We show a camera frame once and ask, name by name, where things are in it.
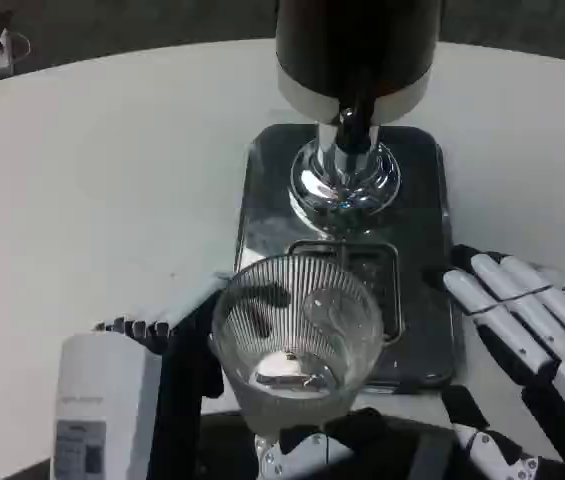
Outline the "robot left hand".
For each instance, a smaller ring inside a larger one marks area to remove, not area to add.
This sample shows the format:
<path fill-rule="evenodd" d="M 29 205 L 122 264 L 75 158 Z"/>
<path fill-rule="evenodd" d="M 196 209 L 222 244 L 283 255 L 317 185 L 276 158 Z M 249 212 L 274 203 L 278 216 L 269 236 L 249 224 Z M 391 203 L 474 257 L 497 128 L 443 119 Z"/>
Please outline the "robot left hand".
<path fill-rule="evenodd" d="M 340 267 L 271 257 L 192 301 L 66 339 L 55 479 L 325 477 L 382 350 L 380 310 Z"/>

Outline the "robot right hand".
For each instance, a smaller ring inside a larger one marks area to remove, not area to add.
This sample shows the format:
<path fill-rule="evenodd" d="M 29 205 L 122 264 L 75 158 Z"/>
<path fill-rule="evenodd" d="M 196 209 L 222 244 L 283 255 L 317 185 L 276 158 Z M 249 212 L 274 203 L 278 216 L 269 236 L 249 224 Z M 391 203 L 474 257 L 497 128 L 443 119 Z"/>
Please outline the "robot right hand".
<path fill-rule="evenodd" d="M 560 456 L 526 453 L 490 427 L 466 387 L 454 385 L 442 400 L 457 439 L 458 472 L 472 479 L 565 479 L 565 281 L 513 255 L 467 245 L 454 246 L 449 266 L 424 278 L 473 322 Z"/>

